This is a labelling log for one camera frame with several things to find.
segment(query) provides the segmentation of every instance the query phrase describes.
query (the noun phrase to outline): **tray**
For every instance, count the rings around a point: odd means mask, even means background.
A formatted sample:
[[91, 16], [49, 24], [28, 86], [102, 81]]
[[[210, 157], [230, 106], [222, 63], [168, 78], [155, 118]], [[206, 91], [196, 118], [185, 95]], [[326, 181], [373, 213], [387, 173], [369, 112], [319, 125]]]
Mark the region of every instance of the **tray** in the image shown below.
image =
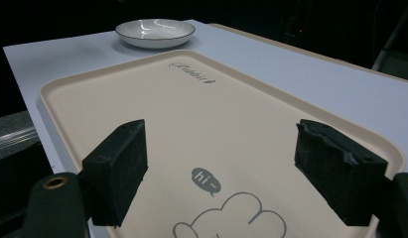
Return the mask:
[[386, 139], [190, 51], [56, 79], [40, 96], [78, 171], [117, 126], [145, 119], [149, 170], [111, 237], [371, 237], [347, 227], [294, 166], [300, 119], [342, 131], [389, 162]]

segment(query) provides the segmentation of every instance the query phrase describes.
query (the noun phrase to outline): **white table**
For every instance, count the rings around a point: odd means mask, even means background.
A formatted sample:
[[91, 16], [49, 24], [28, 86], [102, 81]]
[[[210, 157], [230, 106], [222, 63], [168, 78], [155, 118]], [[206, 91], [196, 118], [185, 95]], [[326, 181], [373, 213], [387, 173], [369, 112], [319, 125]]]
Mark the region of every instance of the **white table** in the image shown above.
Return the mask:
[[[215, 25], [187, 22], [196, 31], [176, 49], [217, 60], [383, 136], [405, 155], [408, 172], [408, 81]], [[75, 168], [40, 99], [40, 87], [56, 78], [168, 50], [127, 47], [111, 31], [9, 46], [4, 51], [53, 171], [59, 173]]]

